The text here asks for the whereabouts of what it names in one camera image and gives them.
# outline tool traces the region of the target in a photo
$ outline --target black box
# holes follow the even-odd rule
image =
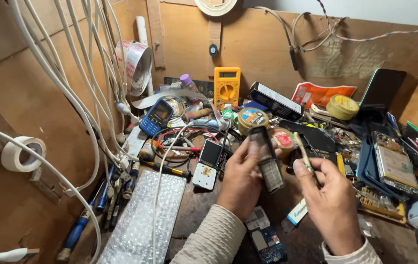
[[[251,86],[248,97],[257,103],[266,106],[278,117],[291,121],[297,121],[303,117],[303,106],[285,98],[259,82],[255,82]]]

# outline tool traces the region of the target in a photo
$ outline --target blue circuit board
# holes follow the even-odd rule
[[[272,226],[268,226],[264,229],[256,228],[249,232],[251,240],[258,250],[258,255],[263,264],[287,260],[287,252],[279,241],[276,231]]]

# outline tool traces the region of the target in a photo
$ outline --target masking tape roll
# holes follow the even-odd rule
[[[46,156],[46,145],[41,139],[21,136],[16,137],[15,140],[30,147],[43,158]],[[41,165],[41,161],[32,155],[22,164],[20,162],[21,152],[22,149],[20,147],[17,147],[12,142],[7,143],[1,153],[2,166],[9,171],[30,172]]]

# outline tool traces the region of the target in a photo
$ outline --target yellow multimeter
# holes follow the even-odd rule
[[[214,68],[214,105],[238,105],[240,92],[240,68]]]

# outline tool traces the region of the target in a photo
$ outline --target right hand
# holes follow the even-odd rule
[[[351,183],[329,160],[311,158],[321,189],[302,160],[293,168],[305,197],[308,213],[334,255],[347,255],[360,249],[364,242],[358,225],[355,192]]]

